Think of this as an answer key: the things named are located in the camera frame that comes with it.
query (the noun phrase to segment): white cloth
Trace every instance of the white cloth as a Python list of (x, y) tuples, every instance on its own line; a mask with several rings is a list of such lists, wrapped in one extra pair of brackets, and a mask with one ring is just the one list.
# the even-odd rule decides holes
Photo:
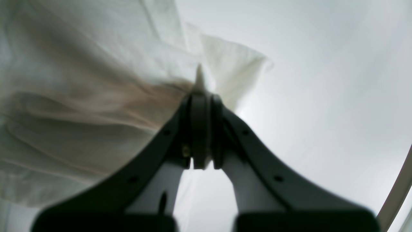
[(235, 110), (272, 64), (173, 0), (0, 0), (0, 197), (44, 207), (126, 164), (191, 91)]

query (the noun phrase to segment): black mount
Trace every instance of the black mount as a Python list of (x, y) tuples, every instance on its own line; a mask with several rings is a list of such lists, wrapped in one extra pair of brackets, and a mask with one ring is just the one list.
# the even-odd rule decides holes
[(93, 188), (47, 208), (33, 232), (175, 232), (181, 174), (213, 160), (233, 183), (233, 231), (378, 232), (367, 209), (295, 173), (274, 156), (219, 96), (192, 93), (129, 164)]

